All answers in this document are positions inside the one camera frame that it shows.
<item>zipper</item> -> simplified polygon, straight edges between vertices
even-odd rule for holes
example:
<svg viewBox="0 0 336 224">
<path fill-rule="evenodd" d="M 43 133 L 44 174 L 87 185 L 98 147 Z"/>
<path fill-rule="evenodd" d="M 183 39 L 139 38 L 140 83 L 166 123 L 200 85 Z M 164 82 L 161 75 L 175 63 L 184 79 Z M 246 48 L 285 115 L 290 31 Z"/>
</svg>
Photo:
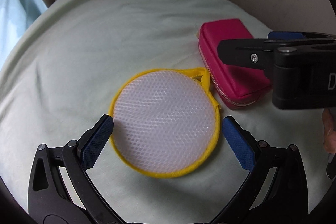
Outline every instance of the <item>zipper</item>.
<svg viewBox="0 0 336 224">
<path fill-rule="evenodd" d="M 204 57 L 204 54 L 203 54 L 203 52 L 202 52 L 202 50 L 201 50 L 200 45 L 199 45 L 199 52 L 200 52 L 200 54 L 201 54 L 201 57 L 202 57 L 202 60 L 203 60 L 203 62 L 204 62 L 204 64 L 205 64 L 206 69 L 207 69 L 207 70 L 209 71 L 209 73 L 210 73 L 211 80 L 212 80 L 212 82 L 213 82 L 213 84 L 214 84 L 216 90 L 218 91 L 218 93 L 220 94 L 220 96 L 221 96 L 225 101 L 229 102 L 231 105 L 234 105 L 234 106 L 248 106 L 248 105 L 252 105 L 253 103 L 255 103 L 255 102 L 257 101 L 257 100 L 254 100 L 254 101 L 251 102 L 251 103 L 240 104 L 240 103 L 236 103 L 236 102 L 230 100 L 229 97 L 228 97 L 228 96 L 224 93 L 224 91 L 220 88 L 220 86 L 219 86 L 219 84 L 217 83 L 215 77 L 212 75 L 211 70 L 210 70 L 210 68 L 209 68 L 209 65 L 208 65 L 208 63 L 207 63 L 207 61 L 206 61 L 206 59 L 205 59 L 205 57 Z"/>
</svg>

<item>metal screw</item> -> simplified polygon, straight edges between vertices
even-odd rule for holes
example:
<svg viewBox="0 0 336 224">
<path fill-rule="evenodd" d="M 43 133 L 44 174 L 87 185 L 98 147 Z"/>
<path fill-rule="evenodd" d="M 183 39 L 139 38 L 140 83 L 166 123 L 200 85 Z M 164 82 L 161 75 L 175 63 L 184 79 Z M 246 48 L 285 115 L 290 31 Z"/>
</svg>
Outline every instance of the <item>metal screw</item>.
<svg viewBox="0 0 336 224">
<path fill-rule="evenodd" d="M 75 140 L 71 140 L 71 141 L 68 142 L 68 146 L 69 146 L 69 147 L 73 147 L 73 146 L 75 146 L 76 144 L 77 144 L 77 141 L 75 141 Z"/>
<path fill-rule="evenodd" d="M 295 47 L 280 47 L 280 48 L 278 48 L 279 52 L 294 52 L 296 50 L 297 50 L 297 48 L 295 48 Z"/>
<path fill-rule="evenodd" d="M 293 151 L 296 151 L 296 150 L 297 150 L 297 146 L 294 145 L 294 144 L 291 144 L 290 148 L 291 148 L 291 150 L 293 150 Z"/>
<path fill-rule="evenodd" d="M 258 144 L 260 147 L 263 147 L 263 148 L 267 146 L 267 143 L 265 141 L 260 141 Z"/>
<path fill-rule="evenodd" d="M 251 58 L 251 61 L 253 63 L 257 63 L 258 60 L 259 60 L 259 58 L 258 58 L 258 56 L 256 54 L 251 54 L 250 58 Z"/>
<path fill-rule="evenodd" d="M 42 144 L 40 144 L 39 145 L 39 147 L 37 148 L 38 150 L 43 150 L 45 148 L 45 144 L 44 143 L 42 143 Z"/>
</svg>

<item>round mesh bag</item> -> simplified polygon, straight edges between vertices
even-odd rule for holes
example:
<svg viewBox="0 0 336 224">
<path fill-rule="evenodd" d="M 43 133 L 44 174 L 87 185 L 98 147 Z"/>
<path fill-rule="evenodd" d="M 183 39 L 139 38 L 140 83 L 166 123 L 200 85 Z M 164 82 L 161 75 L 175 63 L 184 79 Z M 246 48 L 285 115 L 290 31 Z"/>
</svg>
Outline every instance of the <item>round mesh bag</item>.
<svg viewBox="0 0 336 224">
<path fill-rule="evenodd" d="M 204 68 L 158 69 L 130 79 L 113 99 L 111 144 L 120 158 L 156 178 L 185 175 L 215 148 L 219 104 Z"/>
</svg>

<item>pink zipper case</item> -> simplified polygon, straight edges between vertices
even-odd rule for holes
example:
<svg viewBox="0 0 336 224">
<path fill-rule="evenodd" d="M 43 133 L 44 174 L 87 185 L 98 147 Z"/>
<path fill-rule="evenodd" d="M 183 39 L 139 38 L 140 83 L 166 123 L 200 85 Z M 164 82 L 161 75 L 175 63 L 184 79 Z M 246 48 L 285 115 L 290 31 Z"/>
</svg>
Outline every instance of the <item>pink zipper case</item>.
<svg viewBox="0 0 336 224">
<path fill-rule="evenodd" d="M 217 92 L 230 109 L 251 105 L 272 88 L 262 70 L 225 65 L 219 59 L 219 42 L 239 38 L 253 38 L 239 19 L 207 22 L 199 31 L 199 52 Z"/>
</svg>

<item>yellow trim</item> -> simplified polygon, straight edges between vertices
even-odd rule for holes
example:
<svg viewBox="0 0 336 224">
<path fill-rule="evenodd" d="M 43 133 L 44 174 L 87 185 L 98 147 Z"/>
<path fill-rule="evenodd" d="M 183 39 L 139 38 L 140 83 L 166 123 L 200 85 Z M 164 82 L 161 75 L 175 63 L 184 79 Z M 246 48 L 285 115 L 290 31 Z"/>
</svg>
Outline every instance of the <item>yellow trim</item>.
<svg viewBox="0 0 336 224">
<path fill-rule="evenodd" d="M 127 164 L 130 168 L 140 172 L 143 175 L 146 176 L 150 176 L 150 177 L 154 177 L 154 178 L 161 178 L 161 179 L 167 179 L 167 178 L 176 178 L 176 177 L 180 177 L 180 176 L 184 176 L 192 171 L 194 171 L 196 168 L 198 168 L 202 163 L 204 163 L 204 161 L 210 156 L 210 154 L 212 153 L 212 151 L 214 150 L 214 148 L 217 145 L 218 142 L 218 138 L 219 138 L 219 133 L 220 133 L 220 127 L 221 127 L 221 118 L 220 118 L 220 114 L 219 114 L 219 103 L 215 100 L 215 98 L 213 97 L 213 95 L 210 92 L 210 74 L 208 72 L 207 69 L 205 68 L 195 68 L 195 69 L 187 69 L 187 70 L 174 70 L 174 69 L 152 69 L 152 70 L 148 70 L 148 71 L 144 71 L 141 72 L 135 76 L 133 76 L 130 80 L 128 80 L 117 92 L 117 94 L 114 96 L 111 105 L 110 105 L 110 109 L 109 109 L 109 115 L 111 117 L 113 117 L 113 110 L 114 110 L 114 105 L 119 97 L 119 95 L 121 94 L 122 90 L 130 83 L 132 82 L 134 79 L 151 73 L 151 72 L 155 72 L 155 71 L 159 71 L 159 70 L 172 70 L 172 71 L 176 71 L 179 73 L 182 73 L 184 75 L 187 75 L 190 78 L 193 78 L 194 80 L 196 80 L 204 89 L 205 93 L 207 94 L 207 96 L 209 97 L 211 104 L 215 110 L 215 131 L 213 133 L 213 136 L 209 142 L 208 147 L 206 148 L 206 150 L 204 151 L 203 155 L 196 160 L 193 164 L 191 164 L 190 166 L 179 170 L 179 171 L 174 171 L 174 172 L 170 172 L 170 173 L 155 173 L 155 172 L 149 172 L 149 171 L 144 171 L 134 165 L 132 165 L 131 163 L 129 163 L 124 157 L 123 155 L 119 152 L 119 150 L 117 149 L 117 147 L 115 146 L 114 140 L 113 140 L 113 134 L 110 137 L 110 142 L 111 145 L 113 146 L 115 152 L 117 153 L 117 155 L 121 158 L 121 160 Z"/>
</svg>

